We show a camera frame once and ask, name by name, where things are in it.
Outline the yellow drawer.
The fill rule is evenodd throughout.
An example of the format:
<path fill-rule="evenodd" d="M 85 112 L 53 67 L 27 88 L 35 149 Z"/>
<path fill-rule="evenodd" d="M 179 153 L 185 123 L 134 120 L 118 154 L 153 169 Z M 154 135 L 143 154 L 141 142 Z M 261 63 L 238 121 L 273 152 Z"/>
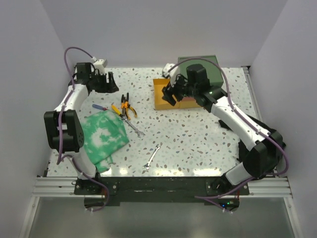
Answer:
<path fill-rule="evenodd" d="M 172 110 L 172 109 L 190 109 L 190 108 L 200 108 L 196 101 L 186 101 L 186 102 L 176 102 L 175 106 L 170 105 L 167 101 L 162 99 L 163 93 L 162 89 L 169 82 L 169 79 L 165 78 L 154 78 L 154 105 L 155 110 Z"/>

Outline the silver wrench front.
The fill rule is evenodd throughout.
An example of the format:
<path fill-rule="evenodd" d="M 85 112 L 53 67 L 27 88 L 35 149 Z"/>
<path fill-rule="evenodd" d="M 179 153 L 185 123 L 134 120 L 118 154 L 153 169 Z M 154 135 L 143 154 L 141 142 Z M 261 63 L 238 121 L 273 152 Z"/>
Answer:
<path fill-rule="evenodd" d="M 153 150 L 150 158 L 148 159 L 148 161 L 143 165 L 143 169 L 145 171 L 148 171 L 150 168 L 150 164 L 153 161 L 154 156 L 156 155 L 157 151 L 160 149 L 160 145 L 156 145 L 155 149 Z"/>

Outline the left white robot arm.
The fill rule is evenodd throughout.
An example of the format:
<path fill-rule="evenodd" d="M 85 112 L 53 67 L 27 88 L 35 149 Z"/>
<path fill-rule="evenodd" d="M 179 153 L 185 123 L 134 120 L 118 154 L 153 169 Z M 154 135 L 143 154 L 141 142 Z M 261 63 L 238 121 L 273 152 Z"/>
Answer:
<path fill-rule="evenodd" d="M 77 113 L 91 92 L 114 93 L 119 91 L 112 72 L 105 71 L 106 60 L 98 59 L 94 63 L 80 62 L 70 74 L 71 80 L 62 102 L 52 111 L 45 112 L 44 122 L 50 148 L 58 152 L 57 164 L 63 158 L 73 158 L 74 168 L 79 179 L 89 178 L 85 189 L 98 194 L 103 188 L 101 180 L 94 178 L 97 168 L 89 160 L 83 148 L 84 131 Z"/>

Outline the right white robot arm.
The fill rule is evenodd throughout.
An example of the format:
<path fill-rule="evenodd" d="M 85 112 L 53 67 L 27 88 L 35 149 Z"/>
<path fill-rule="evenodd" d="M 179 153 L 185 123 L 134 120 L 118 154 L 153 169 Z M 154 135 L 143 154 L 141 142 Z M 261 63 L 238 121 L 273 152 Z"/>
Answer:
<path fill-rule="evenodd" d="M 174 106 L 183 98 L 192 97 L 240 138 L 240 163 L 216 179 L 212 188 L 231 195 L 244 181 L 271 173 L 282 157 L 282 136 L 242 112 L 229 94 L 210 83 L 201 64 L 192 64 L 186 70 L 187 74 L 182 75 L 177 65 L 165 65 L 162 75 L 170 82 L 162 89 L 163 100 Z"/>

